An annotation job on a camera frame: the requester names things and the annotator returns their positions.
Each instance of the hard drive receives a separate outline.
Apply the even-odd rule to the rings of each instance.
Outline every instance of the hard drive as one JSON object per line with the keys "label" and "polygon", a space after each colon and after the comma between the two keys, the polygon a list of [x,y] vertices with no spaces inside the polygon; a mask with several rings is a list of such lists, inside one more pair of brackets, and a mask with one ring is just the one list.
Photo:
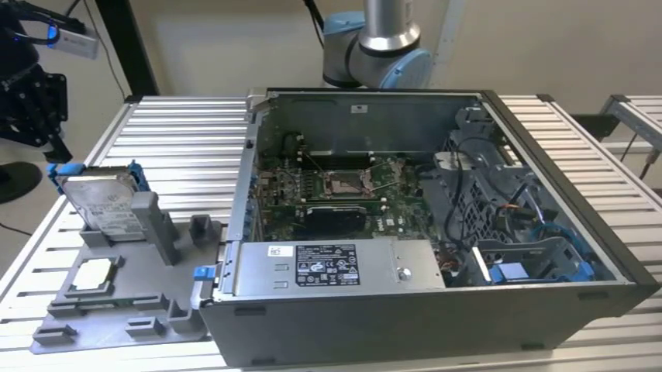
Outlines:
{"label": "hard drive", "polygon": [[132,163],[128,167],[89,167],[72,173],[71,167],[63,168],[52,179],[88,228],[115,242],[144,239],[131,211],[134,194],[148,190],[140,166]]}

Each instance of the power supply label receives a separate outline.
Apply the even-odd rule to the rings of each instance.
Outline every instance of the power supply label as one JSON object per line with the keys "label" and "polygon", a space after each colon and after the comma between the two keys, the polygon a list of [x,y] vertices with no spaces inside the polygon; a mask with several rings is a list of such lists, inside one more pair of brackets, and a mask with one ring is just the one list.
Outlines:
{"label": "power supply label", "polygon": [[296,246],[296,284],[299,287],[359,285],[356,246]]}

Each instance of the slatted metal surface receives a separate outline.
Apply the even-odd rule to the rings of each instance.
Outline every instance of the slatted metal surface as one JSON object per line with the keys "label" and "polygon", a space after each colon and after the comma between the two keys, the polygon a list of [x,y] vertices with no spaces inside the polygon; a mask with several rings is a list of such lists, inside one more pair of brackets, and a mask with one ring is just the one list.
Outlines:
{"label": "slatted metal surface", "polygon": [[[535,96],[503,97],[649,271],[662,281],[662,201],[563,110]],[[230,212],[243,121],[240,98],[146,98],[124,108],[88,161],[144,164],[164,209],[184,219]],[[60,198],[0,281],[0,367],[11,370],[226,368],[212,342],[33,356],[25,349],[81,245],[81,221]],[[662,366],[662,293],[623,317],[595,320],[554,351],[307,367],[304,371],[626,371]]]}
{"label": "slatted metal surface", "polygon": [[662,151],[662,95],[615,95],[609,98],[603,112],[621,122]]}

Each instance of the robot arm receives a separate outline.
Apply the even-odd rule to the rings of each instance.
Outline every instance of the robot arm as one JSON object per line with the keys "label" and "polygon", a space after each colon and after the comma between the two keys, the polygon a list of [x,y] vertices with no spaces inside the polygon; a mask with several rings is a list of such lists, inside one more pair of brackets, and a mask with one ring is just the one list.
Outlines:
{"label": "robot arm", "polygon": [[49,39],[27,36],[21,19],[63,23],[31,4],[0,4],[0,140],[39,149],[48,162],[65,163],[71,152],[60,123],[68,115],[67,79],[44,72],[35,49],[35,44],[57,42],[59,33]]}
{"label": "robot arm", "polygon": [[423,88],[432,58],[419,48],[412,0],[364,0],[324,23],[324,82],[339,88]]}

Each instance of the motherboard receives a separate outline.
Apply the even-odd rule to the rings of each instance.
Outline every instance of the motherboard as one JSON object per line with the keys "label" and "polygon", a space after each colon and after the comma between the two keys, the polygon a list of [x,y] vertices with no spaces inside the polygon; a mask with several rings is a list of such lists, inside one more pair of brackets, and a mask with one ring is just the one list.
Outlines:
{"label": "motherboard", "polygon": [[262,238],[439,239],[416,165],[403,156],[268,159],[259,169]]}

